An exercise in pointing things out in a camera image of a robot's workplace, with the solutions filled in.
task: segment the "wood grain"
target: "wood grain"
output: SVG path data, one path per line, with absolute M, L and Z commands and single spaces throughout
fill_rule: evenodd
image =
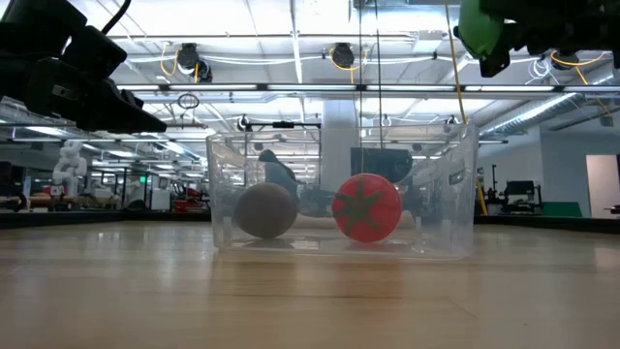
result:
M 459 262 L 214 252 L 202 223 L 0 232 L 0 348 L 618 348 L 620 238 L 477 227 Z

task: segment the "white humanoid robot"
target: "white humanoid robot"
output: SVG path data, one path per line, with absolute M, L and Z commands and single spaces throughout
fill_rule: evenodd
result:
M 79 156 L 81 146 L 81 142 L 66 141 L 65 146 L 60 148 L 60 159 L 52 174 L 52 197 L 65 194 L 73 198 L 78 193 L 78 176 L 86 175 L 87 171 L 86 160 Z M 63 183 L 67 184 L 67 193 L 64 193 Z

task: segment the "black equipment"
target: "black equipment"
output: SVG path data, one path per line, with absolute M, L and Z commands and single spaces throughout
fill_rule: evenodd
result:
M 331 54 L 331 59 L 340 68 L 349 69 L 356 61 L 356 57 L 347 43 L 337 43 Z
M 351 148 L 351 175 L 382 175 L 390 182 L 397 183 L 409 174 L 413 164 L 414 160 L 407 149 Z
M 454 35 L 480 60 L 485 78 L 511 64 L 511 49 L 524 47 L 533 55 L 556 49 L 557 58 L 568 57 L 570 63 L 576 63 L 571 57 L 583 49 L 611 50 L 614 67 L 619 69 L 618 32 L 618 0 L 463 0 L 459 25 L 454 28 Z
M 142 100 L 119 92 L 109 78 L 127 53 L 105 34 L 130 3 L 125 0 L 100 32 L 67 0 L 12 0 L 0 21 L 0 97 L 73 120 L 86 131 L 166 131 L 164 122 L 142 110 Z
M 538 191 L 538 203 L 534 202 L 534 195 Z M 516 200 L 511 202 L 510 196 L 527 196 L 528 200 Z M 537 208 L 543 208 L 543 197 L 541 187 L 535 186 L 533 180 L 516 180 L 506 183 L 504 191 L 504 205 L 502 212 L 504 213 L 536 213 Z
M 196 52 L 197 48 L 196 44 L 183 44 L 176 58 L 178 66 L 195 77 L 196 82 L 213 82 L 211 66 L 201 59 Z

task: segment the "tomato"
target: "tomato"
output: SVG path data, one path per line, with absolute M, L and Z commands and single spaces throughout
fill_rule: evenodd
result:
M 359 242 L 387 238 L 396 229 L 402 210 L 394 185 L 376 174 L 352 176 L 331 203 L 340 231 Z

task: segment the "ceiling pipe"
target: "ceiling pipe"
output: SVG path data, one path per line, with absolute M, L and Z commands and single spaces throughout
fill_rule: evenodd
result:
M 334 38 L 342 38 L 342 39 L 359 39 L 358 34 L 346 33 L 346 34 L 297 34 L 299 39 L 334 39 Z M 377 37 L 376 34 L 362 34 L 362 38 L 364 39 L 375 39 Z M 161 43 L 161 42 L 170 42 L 173 44 L 182 44 L 187 42 L 200 42 L 205 40 L 214 40 L 214 39 L 227 39 L 227 40 L 247 40 L 247 39 L 256 39 L 256 40 L 282 40 L 282 39 L 291 39 L 291 33 L 286 34 L 242 34 L 242 35 L 226 35 L 226 34 L 216 34 L 216 35 L 149 35 L 148 37 L 144 37 L 142 35 L 128 35 L 128 36 L 108 36 L 112 41 L 116 43 Z M 412 36 L 410 34 L 382 34 L 381 38 L 384 40 L 403 40 L 410 41 L 412 40 Z
M 301 54 L 299 53 L 299 37 L 297 32 L 297 22 L 295 19 L 295 1 L 290 1 L 290 9 L 291 9 L 291 26 L 293 28 L 293 56 L 294 56 L 294 72 L 297 75 L 297 83 L 303 83 L 303 71 L 301 70 Z M 305 122 L 306 118 L 306 108 L 305 101 L 303 99 L 303 95 L 299 94 L 299 116 L 301 118 L 301 122 Z
M 620 84 L 620 79 L 613 74 L 613 68 L 610 65 L 604 65 L 589 74 L 587 78 L 591 85 Z M 583 84 L 583 82 L 581 79 L 575 79 L 572 84 Z M 480 130 L 480 137 L 488 138 L 495 134 L 507 136 L 526 130 L 559 114 L 580 108 L 586 101 L 585 94 L 573 92 L 527 103 L 486 124 Z
M 231 127 L 226 118 L 217 109 L 215 109 L 215 107 L 213 107 L 210 103 L 201 103 L 201 105 L 204 106 L 204 108 L 207 109 L 213 116 L 220 119 L 220 122 L 228 131 L 233 131 L 233 127 Z

